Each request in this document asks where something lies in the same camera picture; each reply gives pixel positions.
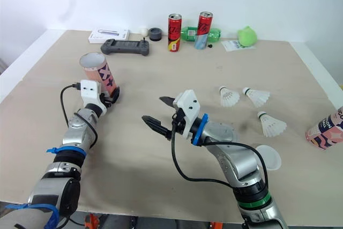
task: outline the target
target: badminton shuttlecock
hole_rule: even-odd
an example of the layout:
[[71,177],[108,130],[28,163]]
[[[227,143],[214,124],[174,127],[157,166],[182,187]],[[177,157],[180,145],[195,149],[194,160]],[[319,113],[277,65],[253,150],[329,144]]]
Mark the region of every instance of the badminton shuttlecock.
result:
[[250,88],[244,88],[243,93],[248,96],[255,107],[263,106],[270,96],[270,92],[268,91],[257,91]]
[[219,88],[220,104],[223,107],[232,107],[240,99],[240,94],[236,91],[231,91],[225,86]]
[[287,128],[287,124],[285,122],[267,115],[264,111],[258,112],[257,116],[261,120],[263,134],[266,137],[277,136]]

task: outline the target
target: cable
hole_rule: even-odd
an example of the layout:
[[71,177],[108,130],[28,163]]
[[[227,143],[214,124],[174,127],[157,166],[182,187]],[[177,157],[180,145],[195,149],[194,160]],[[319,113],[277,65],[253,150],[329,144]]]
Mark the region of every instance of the cable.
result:
[[225,185],[225,186],[227,186],[229,188],[232,188],[232,186],[229,183],[223,182],[223,181],[220,181],[220,180],[217,180],[217,179],[191,178],[191,177],[186,176],[182,172],[182,170],[181,170],[181,168],[178,165],[177,160],[176,160],[176,155],[175,155],[175,133],[176,133],[176,123],[173,122],[173,128],[171,130],[171,156],[173,158],[173,162],[174,162],[174,165],[176,167],[176,170],[182,176],[182,178],[186,179],[187,181],[191,181],[191,182],[216,182],[216,183]]
[[64,226],[66,226],[66,224],[68,223],[69,219],[70,219],[70,218],[67,217],[67,218],[65,219],[64,223],[63,223],[62,225],[60,225],[59,227],[56,227],[56,229],[62,229]]
[[136,229],[139,217],[131,217],[130,229]]
[[210,143],[203,143],[201,146],[211,146],[211,145],[233,145],[233,146],[244,147],[246,149],[249,149],[249,150],[253,151],[258,156],[259,160],[261,161],[262,168],[263,168],[265,184],[266,184],[267,188],[269,187],[269,184],[268,184],[268,174],[267,174],[266,165],[264,163],[264,160],[263,160],[261,154],[257,150],[255,150],[253,147],[251,147],[249,145],[245,145],[243,143],[237,143],[237,142],[210,142]]
[[180,228],[181,228],[181,226],[180,226],[180,220],[174,219],[174,221],[175,221],[175,224],[176,224],[176,229],[180,229]]
[[61,106],[62,106],[62,112],[63,112],[63,115],[64,115],[64,119],[65,119],[65,122],[66,122],[66,126],[68,127],[68,118],[66,116],[66,113],[65,113],[65,109],[64,109],[64,104],[63,104],[63,93],[64,91],[67,89],[67,88],[71,88],[71,87],[74,87],[74,85],[69,85],[67,87],[64,87],[62,90],[61,90],[61,93],[59,95],[59,100],[61,101]]
[[81,225],[81,226],[85,226],[85,224],[80,224],[78,222],[75,222],[73,219],[69,218],[69,221],[76,224],[76,225]]
[[91,149],[95,145],[96,141],[98,140],[98,133],[96,132],[94,127],[86,119],[84,119],[81,115],[79,115],[78,113],[74,113],[74,115],[77,116],[78,118],[80,118],[82,121],[84,121],[89,126],[89,128],[94,132],[95,140],[92,143],[92,145],[90,146],[90,149]]

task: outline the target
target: red soda can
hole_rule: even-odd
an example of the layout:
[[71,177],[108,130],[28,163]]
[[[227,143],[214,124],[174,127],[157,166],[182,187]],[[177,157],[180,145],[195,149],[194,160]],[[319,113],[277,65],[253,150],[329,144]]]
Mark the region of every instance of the red soda can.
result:
[[171,52],[177,52],[180,48],[182,16],[172,13],[168,18],[168,49]]
[[195,38],[194,47],[196,49],[206,48],[208,33],[210,32],[213,13],[201,12],[199,16],[198,30]]

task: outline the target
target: beige table surface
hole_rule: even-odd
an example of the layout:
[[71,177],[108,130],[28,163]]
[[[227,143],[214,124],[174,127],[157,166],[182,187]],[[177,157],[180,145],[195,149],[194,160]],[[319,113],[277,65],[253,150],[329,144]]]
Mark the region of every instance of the beige table surface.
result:
[[[61,144],[66,126],[59,104],[62,87],[85,78],[79,58],[99,51],[89,32],[67,31],[0,104],[0,200],[23,203]],[[137,35],[131,39],[138,40]],[[234,195],[225,186],[194,183],[177,173],[170,143],[141,120],[152,115],[170,127],[173,110],[158,97],[192,88],[202,113],[231,124],[242,143],[267,144],[282,158],[269,172],[270,191],[289,225],[343,225],[343,144],[320,151],[304,132],[334,111],[324,91],[289,43],[259,41],[256,49],[225,52],[220,43],[195,50],[183,42],[178,53],[167,38],[150,42],[151,52],[107,57],[121,87],[118,103],[98,124],[99,140],[83,165],[79,210],[135,216],[241,223]],[[232,108],[219,104],[218,87],[269,90],[268,103],[255,109],[241,94]],[[69,116],[81,107],[79,92],[65,93]],[[286,132],[265,138],[257,112],[288,124]],[[193,177],[223,179],[216,159],[177,136],[176,153]]]

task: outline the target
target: pink cylindrical can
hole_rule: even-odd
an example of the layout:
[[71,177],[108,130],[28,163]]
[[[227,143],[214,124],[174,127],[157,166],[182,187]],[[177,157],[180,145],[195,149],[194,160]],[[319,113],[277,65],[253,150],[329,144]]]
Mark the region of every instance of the pink cylindrical can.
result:
[[89,80],[96,80],[101,84],[101,92],[105,93],[105,97],[112,97],[117,85],[105,56],[101,53],[88,53],[80,58],[80,65]]
[[321,150],[343,142],[343,107],[306,132],[306,139]]

